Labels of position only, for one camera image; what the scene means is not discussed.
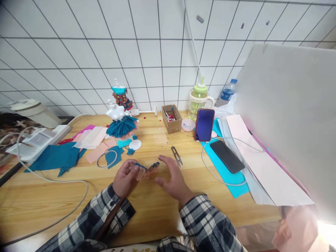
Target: smartphone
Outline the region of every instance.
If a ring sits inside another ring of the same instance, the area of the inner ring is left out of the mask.
[[[235,174],[245,168],[245,165],[239,158],[226,146],[226,144],[218,140],[210,144],[212,150],[217,154],[228,170]]]
[[[214,124],[215,111],[200,108],[197,112],[195,140],[209,142],[211,140],[212,126]]]

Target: plaid shirt sleeve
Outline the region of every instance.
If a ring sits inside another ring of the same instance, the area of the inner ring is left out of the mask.
[[[116,207],[120,198],[115,194],[112,184],[94,197],[78,217],[61,232],[51,238],[37,252],[101,251],[107,246],[94,237],[104,224],[108,214]],[[125,199],[110,227],[108,236],[118,233],[135,214],[135,210]]]
[[[191,199],[180,215],[197,251],[246,252],[229,218],[212,205],[207,195]]]

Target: phone case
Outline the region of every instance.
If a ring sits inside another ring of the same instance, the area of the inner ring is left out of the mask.
[[[200,108],[198,111],[197,111],[197,117],[196,117],[196,127],[195,127],[195,136],[194,136],[194,138],[195,138],[195,141],[196,142],[209,142],[210,140],[211,140],[211,134],[210,134],[210,138],[209,138],[209,140],[197,140],[196,139],[196,132],[197,132],[197,122],[198,122],[198,114],[199,114],[199,112],[200,112],[200,110],[212,110],[212,109],[210,109],[210,108]],[[212,124],[211,124],[211,131],[212,131],[212,127],[214,126],[214,118],[215,118],[215,111],[214,110],[212,110],[213,111],[213,117],[212,117]]]

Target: cardboard box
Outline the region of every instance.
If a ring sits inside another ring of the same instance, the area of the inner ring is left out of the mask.
[[[165,111],[168,115],[172,114],[176,120],[168,122]],[[162,106],[162,118],[163,118],[164,125],[166,126],[168,134],[181,131],[182,116],[175,104]]]

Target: bottle cap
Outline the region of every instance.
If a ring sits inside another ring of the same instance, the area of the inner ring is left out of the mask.
[[[205,84],[198,83],[194,86],[194,91],[196,93],[206,93],[208,91],[208,87]]]

